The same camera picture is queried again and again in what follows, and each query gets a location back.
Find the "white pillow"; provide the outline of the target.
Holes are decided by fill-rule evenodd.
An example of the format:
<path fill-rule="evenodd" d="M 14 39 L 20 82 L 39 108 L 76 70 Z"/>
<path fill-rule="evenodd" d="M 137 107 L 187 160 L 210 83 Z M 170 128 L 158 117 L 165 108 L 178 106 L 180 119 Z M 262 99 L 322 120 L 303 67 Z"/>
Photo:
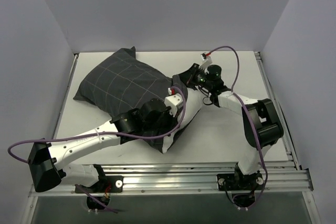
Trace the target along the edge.
<path fill-rule="evenodd" d="M 187 88 L 187 98 L 186 98 L 186 112 L 184 119 L 182 120 L 181 126 L 178 131 L 174 131 L 171 136 L 165 136 L 163 138 L 162 153 L 165 154 L 169 148 L 175 144 L 177 139 L 182 135 L 184 130 L 190 124 L 190 122 L 195 118 L 196 114 L 203 106 L 203 94 L 198 90 Z"/>

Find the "dark grey checked pillowcase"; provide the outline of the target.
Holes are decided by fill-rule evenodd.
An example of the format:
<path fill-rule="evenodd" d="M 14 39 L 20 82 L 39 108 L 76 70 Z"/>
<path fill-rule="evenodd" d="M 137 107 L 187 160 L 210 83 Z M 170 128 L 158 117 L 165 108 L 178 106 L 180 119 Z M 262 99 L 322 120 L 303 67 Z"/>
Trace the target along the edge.
<path fill-rule="evenodd" d="M 187 87 L 179 76 L 167 77 L 138 61 L 135 47 L 121 48 L 85 76 L 73 99 L 95 105 L 114 117 L 139 109 L 151 99 L 164 100 L 172 86 L 180 88 L 187 98 Z M 162 153 L 163 138 L 147 144 Z"/>

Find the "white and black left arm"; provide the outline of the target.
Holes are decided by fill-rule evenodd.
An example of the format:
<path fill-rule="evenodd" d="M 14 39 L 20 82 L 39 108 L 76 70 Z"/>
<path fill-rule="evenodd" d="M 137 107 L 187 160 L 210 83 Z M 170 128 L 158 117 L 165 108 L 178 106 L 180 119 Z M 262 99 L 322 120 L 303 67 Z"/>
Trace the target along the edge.
<path fill-rule="evenodd" d="M 61 182 L 79 184 L 94 192 L 102 191 L 107 178 L 101 166 L 74 162 L 103 148 L 168 136 L 176 125 L 176 109 L 177 106 L 168 100 L 152 99 L 140 108 L 121 113 L 80 135 L 66 140 L 35 142 L 28 157 L 35 191 L 51 190 Z"/>

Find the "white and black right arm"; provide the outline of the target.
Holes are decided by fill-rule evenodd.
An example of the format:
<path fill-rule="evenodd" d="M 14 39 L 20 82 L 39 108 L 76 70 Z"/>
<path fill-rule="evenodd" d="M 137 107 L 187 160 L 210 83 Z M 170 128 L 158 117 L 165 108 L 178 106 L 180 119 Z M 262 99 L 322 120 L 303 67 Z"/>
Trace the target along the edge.
<path fill-rule="evenodd" d="M 283 137 L 284 130 L 271 99 L 256 100 L 236 94 L 224 84 L 221 72 L 218 65 L 202 70 L 195 63 L 179 77 L 188 88 L 206 91 L 212 105 L 242 117 L 246 148 L 236 165 L 233 182 L 236 187 L 244 189 L 251 184 L 252 175 L 258 173 L 259 165 L 265 163 L 266 153 Z"/>

